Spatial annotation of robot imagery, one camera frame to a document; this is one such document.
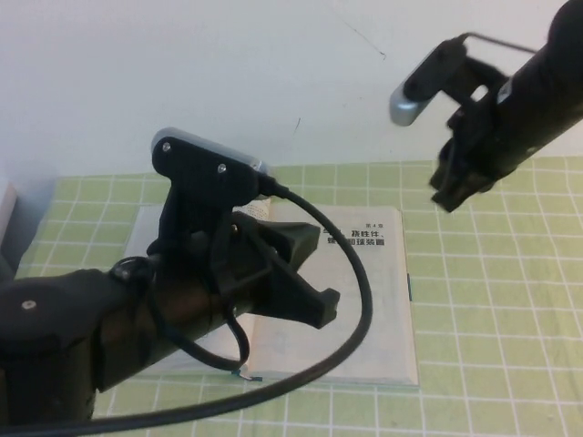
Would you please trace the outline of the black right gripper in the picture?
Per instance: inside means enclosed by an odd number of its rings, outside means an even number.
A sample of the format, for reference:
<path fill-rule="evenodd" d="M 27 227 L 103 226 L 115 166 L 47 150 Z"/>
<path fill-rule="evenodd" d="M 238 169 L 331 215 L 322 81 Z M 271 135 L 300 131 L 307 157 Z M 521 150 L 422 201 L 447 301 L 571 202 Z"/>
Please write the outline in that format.
<path fill-rule="evenodd" d="M 501 125 L 499 107 L 512 96 L 511 85 L 493 85 L 478 100 L 472 94 L 477 85 L 447 85 L 443 92 L 459 108 L 447 120 L 451 138 L 438 155 L 438 166 L 430 178 L 435 190 L 432 201 L 451 213 L 476 192 L 487 192 L 496 183 L 499 171 L 492 156 L 500 143 L 496 133 Z"/>

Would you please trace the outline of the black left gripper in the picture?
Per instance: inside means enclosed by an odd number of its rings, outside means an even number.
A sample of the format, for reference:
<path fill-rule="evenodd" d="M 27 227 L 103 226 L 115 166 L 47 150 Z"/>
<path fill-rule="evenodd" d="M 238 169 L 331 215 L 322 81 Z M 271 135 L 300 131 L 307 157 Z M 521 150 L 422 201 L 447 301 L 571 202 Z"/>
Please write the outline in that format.
<path fill-rule="evenodd" d="M 336 318 L 340 293 L 318 291 L 296 272 L 317 250 L 319 227 L 232 211 L 206 213 L 200 224 L 201 280 L 214 320 L 251 313 L 321 329 Z"/>

